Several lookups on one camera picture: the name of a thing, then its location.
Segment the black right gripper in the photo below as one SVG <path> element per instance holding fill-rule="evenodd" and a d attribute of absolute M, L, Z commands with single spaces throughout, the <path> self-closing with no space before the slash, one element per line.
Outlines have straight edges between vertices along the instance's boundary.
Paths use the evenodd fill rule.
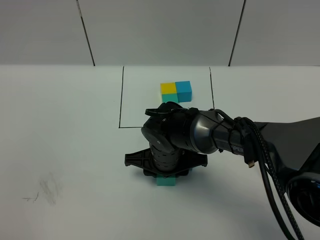
<path fill-rule="evenodd" d="M 126 154 L 124 164 L 127 167 L 135 166 L 143 169 L 143 174 L 149 177 L 157 177 L 158 175 L 180 177 L 188 175 L 190 168 L 206 167 L 208 157 L 206 154 L 181 148 L 167 153 L 151 146 L 135 153 Z"/>

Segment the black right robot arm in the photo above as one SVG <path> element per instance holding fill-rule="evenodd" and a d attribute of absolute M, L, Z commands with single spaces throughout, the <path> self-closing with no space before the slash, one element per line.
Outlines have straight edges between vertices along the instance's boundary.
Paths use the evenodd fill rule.
<path fill-rule="evenodd" d="M 241 117 L 232 119 L 218 109 L 183 108 L 169 101 L 145 111 L 141 128 L 149 148 L 125 155 L 126 166 L 146 176 L 186 176 L 206 166 L 208 155 L 228 151 L 257 161 L 254 131 Z M 268 169 L 296 211 L 314 225 L 320 223 L 320 120 L 292 123 L 256 122 L 270 154 Z"/>

